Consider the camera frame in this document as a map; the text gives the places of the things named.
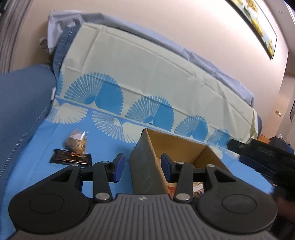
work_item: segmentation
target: circular cap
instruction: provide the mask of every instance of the circular cap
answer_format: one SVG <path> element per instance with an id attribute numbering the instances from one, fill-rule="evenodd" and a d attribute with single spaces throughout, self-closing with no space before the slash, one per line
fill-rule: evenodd
<path id="1" fill-rule="evenodd" d="M 95 195 L 98 200 L 108 200 L 110 198 L 110 194 L 106 192 L 100 192 Z"/>
<path id="2" fill-rule="evenodd" d="M 176 195 L 176 198 L 181 201 L 187 201 L 191 199 L 190 195 L 188 195 L 187 193 L 178 193 Z"/>
<path id="3" fill-rule="evenodd" d="M 247 214 L 253 212 L 256 208 L 256 202 L 253 198 L 235 194 L 225 197 L 222 200 L 223 207 L 232 213 Z"/>
<path id="4" fill-rule="evenodd" d="M 63 198 L 58 195 L 42 194 L 31 200 L 30 208 L 37 213 L 54 213 L 61 209 L 63 204 Z"/>

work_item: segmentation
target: plastic snack bag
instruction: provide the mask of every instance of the plastic snack bag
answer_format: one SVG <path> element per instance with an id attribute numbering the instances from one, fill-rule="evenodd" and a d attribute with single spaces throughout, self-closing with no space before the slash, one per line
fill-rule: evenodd
<path id="1" fill-rule="evenodd" d="M 85 157 L 86 141 L 86 132 L 80 132 L 78 129 L 76 129 L 66 139 L 64 147 L 77 155 Z"/>

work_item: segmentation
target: ribbed surface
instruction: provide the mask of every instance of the ribbed surface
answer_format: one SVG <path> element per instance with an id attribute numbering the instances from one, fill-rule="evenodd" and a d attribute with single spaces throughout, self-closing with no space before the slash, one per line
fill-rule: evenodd
<path id="1" fill-rule="evenodd" d="M 204 224 L 190 205 L 173 202 L 168 195 L 120 194 L 115 201 L 97 204 L 79 226 L 55 235 L 38 236 L 19 231 L 11 239 L 23 240 L 274 240 L 264 231 L 249 236 L 221 233 Z"/>
<path id="2" fill-rule="evenodd" d="M 12 70 L 17 39 L 32 2 L 33 0 L 10 0 L 0 17 L 0 74 Z"/>

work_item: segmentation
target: ceiling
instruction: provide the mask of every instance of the ceiling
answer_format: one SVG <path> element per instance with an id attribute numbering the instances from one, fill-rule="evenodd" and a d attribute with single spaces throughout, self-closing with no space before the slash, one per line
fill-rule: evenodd
<path id="1" fill-rule="evenodd" d="M 275 17 L 289 48 L 286 72 L 295 75 L 295 23 L 293 21 L 295 12 L 291 8 L 288 9 L 283 0 L 264 1 Z"/>

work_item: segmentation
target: white label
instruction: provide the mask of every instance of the white label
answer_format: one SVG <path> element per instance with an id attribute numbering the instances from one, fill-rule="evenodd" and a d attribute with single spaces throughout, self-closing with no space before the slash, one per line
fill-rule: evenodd
<path id="1" fill-rule="evenodd" d="M 52 93 L 51 93 L 51 100 L 53 100 L 53 99 L 54 99 L 55 92 L 56 92 L 56 87 L 54 87 L 54 88 L 52 89 Z"/>

